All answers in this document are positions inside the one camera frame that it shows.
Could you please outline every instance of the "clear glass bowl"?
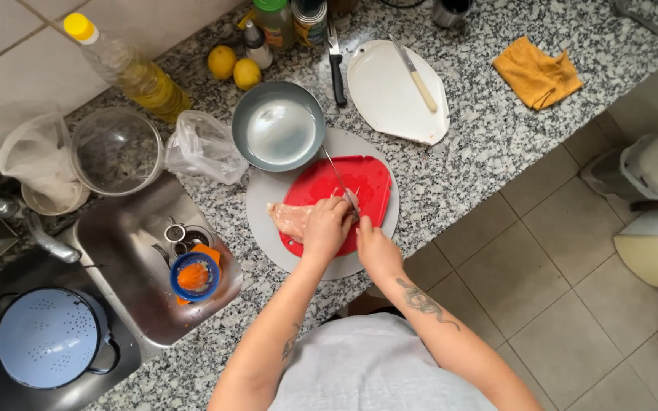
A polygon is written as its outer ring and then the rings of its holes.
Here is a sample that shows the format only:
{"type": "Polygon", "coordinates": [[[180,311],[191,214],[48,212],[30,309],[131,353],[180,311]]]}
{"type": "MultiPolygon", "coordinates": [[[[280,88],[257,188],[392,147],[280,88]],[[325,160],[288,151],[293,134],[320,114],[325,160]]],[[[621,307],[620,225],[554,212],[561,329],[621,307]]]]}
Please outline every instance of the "clear glass bowl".
{"type": "Polygon", "coordinates": [[[103,108],[85,117],[75,128],[70,153],[78,178],[104,195],[139,191],[164,169],[159,131],[130,108],[103,108]]]}

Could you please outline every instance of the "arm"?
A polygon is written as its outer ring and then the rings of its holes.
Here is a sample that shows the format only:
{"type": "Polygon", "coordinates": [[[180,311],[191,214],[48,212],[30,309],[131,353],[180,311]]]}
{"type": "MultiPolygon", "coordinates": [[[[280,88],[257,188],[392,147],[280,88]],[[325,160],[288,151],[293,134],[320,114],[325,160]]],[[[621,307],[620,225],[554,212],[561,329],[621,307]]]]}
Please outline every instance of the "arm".
{"type": "Polygon", "coordinates": [[[316,203],[304,230],[303,257],[227,361],[208,411],[265,411],[298,339],[301,322],[326,267],[347,238],[350,204],[340,197],[316,203]]]}
{"type": "Polygon", "coordinates": [[[415,329],[438,365],[478,388],[500,411],[542,408],[506,362],[458,318],[416,287],[403,271],[400,250],[362,218],[358,252],[382,293],[415,329]]]}

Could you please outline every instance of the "yellow bottle cap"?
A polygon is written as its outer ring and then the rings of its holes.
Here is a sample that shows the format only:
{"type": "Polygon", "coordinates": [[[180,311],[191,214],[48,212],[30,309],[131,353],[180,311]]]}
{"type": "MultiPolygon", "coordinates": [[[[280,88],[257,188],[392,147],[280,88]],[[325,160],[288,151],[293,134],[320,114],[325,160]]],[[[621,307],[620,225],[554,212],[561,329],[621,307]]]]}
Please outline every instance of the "yellow bottle cap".
{"type": "Polygon", "coordinates": [[[63,27],[72,38],[81,41],[91,38],[95,31],[95,25],[80,13],[71,13],[65,17],[63,27]]]}

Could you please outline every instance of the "cooking oil bottle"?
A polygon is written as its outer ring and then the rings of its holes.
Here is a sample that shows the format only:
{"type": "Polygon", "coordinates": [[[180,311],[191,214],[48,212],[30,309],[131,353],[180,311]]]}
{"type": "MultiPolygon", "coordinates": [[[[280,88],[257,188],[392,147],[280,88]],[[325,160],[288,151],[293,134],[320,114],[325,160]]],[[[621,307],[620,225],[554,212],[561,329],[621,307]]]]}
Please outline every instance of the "cooking oil bottle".
{"type": "Polygon", "coordinates": [[[174,80],[121,37],[99,31],[80,13],[68,15],[64,28],[83,45],[83,55],[102,79],[162,120],[173,123],[179,113],[192,107],[174,80]]]}

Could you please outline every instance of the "person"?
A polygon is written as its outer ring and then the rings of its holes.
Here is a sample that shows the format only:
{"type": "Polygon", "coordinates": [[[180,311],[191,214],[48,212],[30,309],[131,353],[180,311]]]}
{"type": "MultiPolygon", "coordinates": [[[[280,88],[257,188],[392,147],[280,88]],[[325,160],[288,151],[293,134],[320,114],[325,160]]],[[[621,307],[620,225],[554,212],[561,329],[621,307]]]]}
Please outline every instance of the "person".
{"type": "Polygon", "coordinates": [[[340,197],[318,201],[303,257],[246,330],[207,410],[540,411],[504,360],[413,284],[400,250],[367,216],[357,229],[360,261],[404,318],[347,317],[299,339],[311,297],[350,230],[350,207],[340,197]]]}

